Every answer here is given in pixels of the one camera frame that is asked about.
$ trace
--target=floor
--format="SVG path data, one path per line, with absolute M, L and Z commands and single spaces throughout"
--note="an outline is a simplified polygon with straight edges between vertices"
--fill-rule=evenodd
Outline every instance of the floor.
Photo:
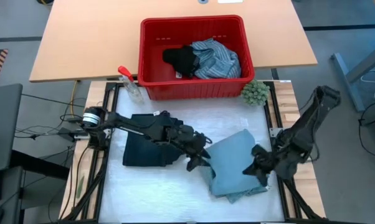
M 294 0 L 293 3 L 303 26 L 375 24 L 373 0 L 356 1 L 355 4 L 352 4 L 352 0 Z M 0 0 L 0 38 L 42 36 L 49 10 L 35 0 Z M 316 136 L 321 159 L 314 166 L 327 217 L 346 222 L 375 223 L 375 157 L 360 145 L 360 114 L 354 110 L 330 60 L 331 54 L 339 52 L 348 66 L 353 67 L 375 49 L 375 29 L 310 31 L 306 34 L 318 65 L 279 68 L 278 74 L 280 79 L 293 81 L 299 106 L 305 104 L 318 85 L 329 85 L 341 91 L 341 106 L 328 115 Z M 39 41 L 0 42 L 0 49 L 9 49 L 0 75 L 0 86 L 21 83 L 24 93 L 70 101 L 73 82 L 29 83 L 39 44 Z M 257 69 L 256 72 L 257 79 L 271 78 L 270 70 Z M 369 74 L 366 78 L 375 80 L 375 74 Z M 79 83 L 75 97 L 86 97 L 89 83 Z M 375 84 L 360 83 L 360 87 L 369 105 L 373 102 Z M 83 105 L 84 100 L 78 101 L 78 104 Z M 65 105 L 23 97 L 17 127 L 56 126 L 64 109 Z M 82 114 L 79 108 L 75 112 Z M 369 150 L 375 152 L 375 124 L 363 128 L 363 141 Z M 70 142 L 52 136 L 37 138 L 36 141 L 16 139 L 14 149 L 40 157 L 63 151 L 69 145 Z M 62 161 L 64 156 L 53 160 Z M 36 178 L 36 175 L 28 174 L 26 182 Z M 59 192 L 49 209 L 55 220 L 63 189 L 64 182 L 54 179 L 45 179 L 30 186 L 28 191 L 34 200 L 26 200 L 25 207 L 44 206 L 27 209 L 25 223 L 49 222 L 47 204 Z

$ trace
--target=blue cloth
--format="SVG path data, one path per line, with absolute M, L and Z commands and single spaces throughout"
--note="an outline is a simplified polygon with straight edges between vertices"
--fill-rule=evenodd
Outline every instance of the blue cloth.
M 194 74 L 202 79 L 240 78 L 242 69 L 237 54 L 213 38 L 193 42 L 193 53 L 200 58 L 200 68 Z
M 201 167 L 200 171 L 213 195 L 226 196 L 234 203 L 244 195 L 267 191 L 258 178 L 242 173 L 254 159 L 251 155 L 254 146 L 254 137 L 245 129 L 206 149 L 211 156 L 208 160 L 211 167 Z

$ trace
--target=desk leg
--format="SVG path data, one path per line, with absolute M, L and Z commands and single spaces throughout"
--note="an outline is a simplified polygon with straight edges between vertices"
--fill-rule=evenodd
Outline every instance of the desk leg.
M 339 53 L 333 54 L 331 59 L 334 60 L 335 66 L 338 69 L 338 76 L 342 78 L 343 85 L 346 87 L 356 110 L 364 111 L 364 105 L 355 82 L 375 67 L 375 50 L 352 70 L 348 70 Z
M 47 162 L 43 159 L 38 159 L 16 150 L 12 150 L 10 166 L 21 166 L 24 170 L 44 174 L 46 176 L 55 177 L 62 180 L 67 180 L 70 171 L 69 168 L 64 166 Z

